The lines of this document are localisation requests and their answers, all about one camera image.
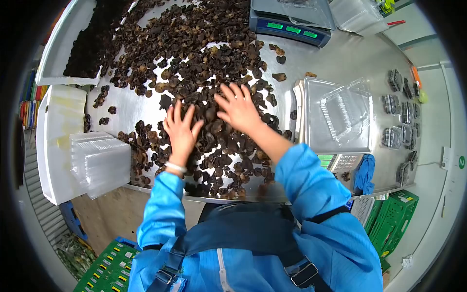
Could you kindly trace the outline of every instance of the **green plastic crate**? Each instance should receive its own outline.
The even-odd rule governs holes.
[[[380,257],[385,257],[396,249],[410,223],[418,199],[411,192],[402,190],[383,201],[368,234]]]
[[[73,292],[127,292],[131,264],[140,253],[124,243],[112,241],[76,285]]]
[[[380,261],[381,261],[381,274],[384,274],[385,271],[387,271],[391,265],[386,262],[386,260],[384,258],[380,258]]]

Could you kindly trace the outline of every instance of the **blue plastic crate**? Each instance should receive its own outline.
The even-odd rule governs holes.
[[[126,238],[123,238],[123,237],[119,236],[115,240],[120,242],[120,243],[123,243],[123,244],[125,244],[125,245],[127,245],[127,246],[129,246],[131,248],[137,249],[139,251],[143,251],[142,248],[140,248],[140,246],[136,242],[131,241],[129,239],[126,239]]]
[[[81,222],[79,222],[79,219],[75,214],[75,210],[73,209],[73,204],[71,201],[62,203],[58,205],[58,207],[62,212],[62,216],[65,219],[65,223],[68,226],[68,229],[81,237],[81,239],[87,240],[87,234],[81,227]]]

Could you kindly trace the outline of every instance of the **blue glove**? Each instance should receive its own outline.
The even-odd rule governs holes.
[[[354,189],[360,189],[364,195],[371,194],[375,184],[371,182],[375,172],[375,157],[371,154],[365,154],[360,168],[355,174]]]

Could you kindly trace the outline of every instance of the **white zipper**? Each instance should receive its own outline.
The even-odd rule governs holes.
[[[222,256],[222,249],[217,249],[217,259],[219,260],[219,276],[220,285],[224,292],[235,292],[227,283],[227,273],[224,266],[224,257]]]

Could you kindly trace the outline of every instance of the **wire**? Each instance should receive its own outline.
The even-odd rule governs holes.
[[[430,163],[425,163],[425,164],[417,164],[417,166],[424,166],[424,165],[431,165],[431,164],[437,164],[437,165],[439,165],[440,167],[442,167],[441,163],[439,163],[439,162],[434,162],[434,161],[433,161],[433,162],[430,162]]]

